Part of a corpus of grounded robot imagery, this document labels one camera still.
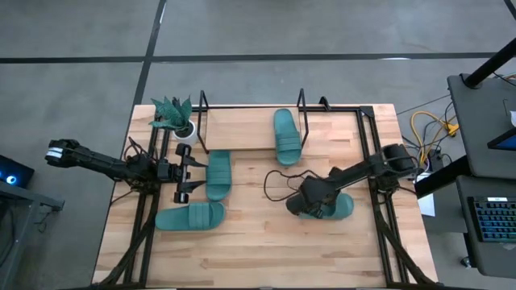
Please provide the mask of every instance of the blue light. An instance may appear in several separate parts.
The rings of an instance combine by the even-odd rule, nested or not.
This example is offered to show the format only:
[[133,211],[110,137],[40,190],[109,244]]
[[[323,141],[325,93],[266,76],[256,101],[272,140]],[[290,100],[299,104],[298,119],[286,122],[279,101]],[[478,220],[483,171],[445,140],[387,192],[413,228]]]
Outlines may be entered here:
[[14,176],[8,176],[8,177],[7,177],[7,179],[6,179],[6,181],[7,181],[7,183],[8,183],[8,184],[13,185],[13,184],[15,184],[15,183],[16,183],[16,177],[14,177]]

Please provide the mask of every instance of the white label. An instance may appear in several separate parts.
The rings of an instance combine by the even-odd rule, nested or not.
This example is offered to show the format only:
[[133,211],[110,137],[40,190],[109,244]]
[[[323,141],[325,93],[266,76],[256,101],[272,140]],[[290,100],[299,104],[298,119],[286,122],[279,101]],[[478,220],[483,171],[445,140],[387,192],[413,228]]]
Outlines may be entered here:
[[507,201],[507,197],[488,197],[487,201]]
[[57,152],[54,152],[54,151],[47,152],[47,156],[56,157],[56,158],[63,157],[63,155],[61,153],[57,153]]

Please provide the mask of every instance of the wooden table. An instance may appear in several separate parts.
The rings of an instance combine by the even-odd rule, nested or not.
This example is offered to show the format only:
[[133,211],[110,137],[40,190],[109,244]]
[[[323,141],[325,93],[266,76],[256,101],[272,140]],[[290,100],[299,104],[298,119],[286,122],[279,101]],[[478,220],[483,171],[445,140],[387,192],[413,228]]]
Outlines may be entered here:
[[[381,146],[401,143],[394,106],[372,106]],[[148,146],[151,132],[148,123],[153,114],[154,106],[137,106],[131,117],[128,136],[144,148]],[[210,231],[157,230],[148,287],[333,288],[385,285],[366,182],[344,189],[353,197],[355,210],[352,216],[337,222],[301,220],[286,209],[284,202],[271,202],[264,196],[264,177],[270,170],[294,174],[309,168],[327,176],[334,166],[347,168],[363,160],[354,114],[308,113],[308,122],[310,134],[303,148],[302,160],[296,166],[279,166],[274,150],[231,153],[233,185],[230,195],[223,201],[227,207],[225,221]],[[300,118],[299,125],[304,133],[303,118]],[[206,136],[206,117],[203,117],[201,128],[202,135]],[[369,150],[374,152],[370,130],[367,132]],[[171,163],[179,161],[179,157],[174,155],[176,145],[172,140],[169,143]],[[207,164],[207,155],[199,143],[194,146],[192,155],[197,161]],[[203,168],[191,168],[190,171],[191,180],[205,179]],[[412,188],[408,182],[403,185]],[[285,180],[279,177],[271,176],[268,187],[273,197],[283,197],[292,192]],[[128,190],[126,184],[118,183],[113,198]],[[181,206],[173,203],[174,191],[175,184],[162,186],[160,209]],[[106,277],[128,248],[137,200],[137,194],[131,194],[110,208],[93,282]],[[206,201],[204,186],[190,194],[190,201]],[[393,195],[393,203],[403,246],[426,275],[437,280],[415,195],[398,191]],[[393,275],[399,280],[392,249],[389,256]],[[137,255],[135,280],[139,274],[139,259],[141,256]]]

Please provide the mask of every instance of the wooden board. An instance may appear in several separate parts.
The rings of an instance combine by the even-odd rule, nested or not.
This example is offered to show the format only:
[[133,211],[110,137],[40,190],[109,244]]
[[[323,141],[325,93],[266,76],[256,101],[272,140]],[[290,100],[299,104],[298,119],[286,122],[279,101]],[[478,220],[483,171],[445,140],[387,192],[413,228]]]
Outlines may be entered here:
[[[299,131],[297,107],[284,107],[292,113]],[[281,109],[247,108],[208,110],[206,148],[208,150],[274,149],[274,113]]]
[[[381,145],[402,141],[392,105],[375,105]],[[153,106],[135,108],[129,136],[143,145],[150,137]],[[331,167],[347,168],[363,159],[356,116],[350,113],[309,113],[310,134],[301,162],[282,168],[274,150],[233,151],[233,186],[223,201],[225,221],[215,230],[202,232],[155,232],[149,265],[148,287],[166,288],[336,288],[385,285],[366,182],[346,188],[355,201],[352,216],[342,221],[301,220],[288,212],[284,202],[271,202],[263,193],[265,174],[278,169],[294,174],[312,169],[326,176]],[[169,144],[170,162],[177,144]],[[207,162],[199,144],[193,156]],[[191,168],[192,180],[203,180],[202,168]],[[300,180],[293,180],[296,186]],[[160,209],[175,208],[175,184],[163,186]],[[114,198],[126,193],[117,184]],[[291,192],[285,180],[271,176],[268,191],[273,197]],[[129,246],[138,197],[117,201],[109,212],[93,282],[106,277]],[[190,195],[205,201],[205,187]],[[416,197],[400,191],[393,196],[403,246],[417,265],[433,280],[435,268]],[[137,255],[134,280],[138,279],[141,252]],[[389,251],[394,277],[399,280],[394,254]]]

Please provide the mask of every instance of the green slide sandal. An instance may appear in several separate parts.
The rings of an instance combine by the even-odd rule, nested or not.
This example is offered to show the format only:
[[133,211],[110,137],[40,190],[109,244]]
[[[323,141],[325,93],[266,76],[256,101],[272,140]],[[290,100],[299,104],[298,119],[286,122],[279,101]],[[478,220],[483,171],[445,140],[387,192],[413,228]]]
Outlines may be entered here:
[[[337,196],[334,205],[323,205],[321,207],[321,219],[341,220],[347,218],[353,213],[353,207],[354,204],[352,197],[346,193],[340,193]],[[315,217],[306,213],[299,214],[299,217],[304,219],[315,219]]]
[[226,209],[220,202],[199,202],[177,209],[163,209],[156,215],[160,230],[212,230],[224,220]]
[[276,158],[283,166],[291,166],[301,159],[301,138],[293,122],[292,113],[279,109],[274,113]]
[[210,151],[206,169],[206,196],[210,201],[221,201],[231,189],[231,153]]

